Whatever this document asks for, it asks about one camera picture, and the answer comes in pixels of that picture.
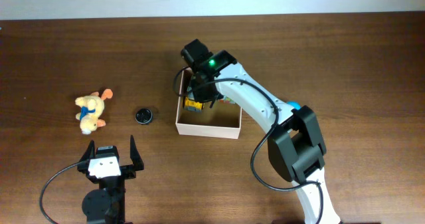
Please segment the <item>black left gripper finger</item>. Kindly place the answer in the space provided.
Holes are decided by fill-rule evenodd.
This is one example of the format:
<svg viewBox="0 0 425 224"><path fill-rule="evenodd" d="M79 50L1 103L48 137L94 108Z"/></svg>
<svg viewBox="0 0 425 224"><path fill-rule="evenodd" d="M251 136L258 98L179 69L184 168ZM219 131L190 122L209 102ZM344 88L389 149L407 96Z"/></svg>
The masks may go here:
<svg viewBox="0 0 425 224"><path fill-rule="evenodd" d="M138 152L134 136L130 136L130 159L134 170L144 170L144 162Z"/></svg>
<svg viewBox="0 0 425 224"><path fill-rule="evenodd" d="M86 151L80 158L80 162L87 162L90 161L95 156L95 142L94 140L91 140Z"/></svg>

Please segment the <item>colourful puzzle cube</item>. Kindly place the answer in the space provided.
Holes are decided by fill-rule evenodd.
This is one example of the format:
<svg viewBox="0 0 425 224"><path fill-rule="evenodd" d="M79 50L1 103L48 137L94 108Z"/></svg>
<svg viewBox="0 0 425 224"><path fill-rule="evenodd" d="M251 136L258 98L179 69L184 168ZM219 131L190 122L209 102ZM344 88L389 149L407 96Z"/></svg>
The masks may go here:
<svg viewBox="0 0 425 224"><path fill-rule="evenodd" d="M236 104L235 101L233 101L232 99L230 99L227 96L223 96L221 98L218 99L219 102L225 103L225 104Z"/></svg>

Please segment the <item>beige cardboard box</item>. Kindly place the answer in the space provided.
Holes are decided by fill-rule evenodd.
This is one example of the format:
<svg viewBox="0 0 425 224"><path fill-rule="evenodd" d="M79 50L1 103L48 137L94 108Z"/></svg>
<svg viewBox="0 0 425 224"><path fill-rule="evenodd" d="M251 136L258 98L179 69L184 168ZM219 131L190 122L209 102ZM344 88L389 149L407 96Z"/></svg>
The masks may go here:
<svg viewBox="0 0 425 224"><path fill-rule="evenodd" d="M202 110L188 110L184 97L178 97L175 125L180 135L238 139L242 126L242 109L227 101L210 102Z"/></svg>

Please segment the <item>yellow grey toy truck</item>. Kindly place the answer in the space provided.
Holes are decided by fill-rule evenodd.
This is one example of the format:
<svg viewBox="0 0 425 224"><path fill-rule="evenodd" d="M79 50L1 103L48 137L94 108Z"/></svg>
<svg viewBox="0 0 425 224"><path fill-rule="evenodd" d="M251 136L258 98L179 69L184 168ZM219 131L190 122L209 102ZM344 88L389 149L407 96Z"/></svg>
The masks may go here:
<svg viewBox="0 0 425 224"><path fill-rule="evenodd" d="M183 99L183 109L190 112L202 112L204 104L202 102L196 102L191 92Z"/></svg>

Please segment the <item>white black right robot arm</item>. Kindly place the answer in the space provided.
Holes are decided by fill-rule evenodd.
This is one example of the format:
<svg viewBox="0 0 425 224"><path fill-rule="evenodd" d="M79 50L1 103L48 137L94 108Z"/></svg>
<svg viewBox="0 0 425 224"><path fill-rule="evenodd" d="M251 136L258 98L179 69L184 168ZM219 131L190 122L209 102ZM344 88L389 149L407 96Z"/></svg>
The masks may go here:
<svg viewBox="0 0 425 224"><path fill-rule="evenodd" d="M305 223L341 223L325 183L327 150L314 111L275 97L226 51L212 54L183 49L181 56L195 76L189 85L195 101L229 98L265 132L250 158L254 177L274 191L296 192ZM264 144L273 169L291 187L273 186L257 173L254 162Z"/></svg>

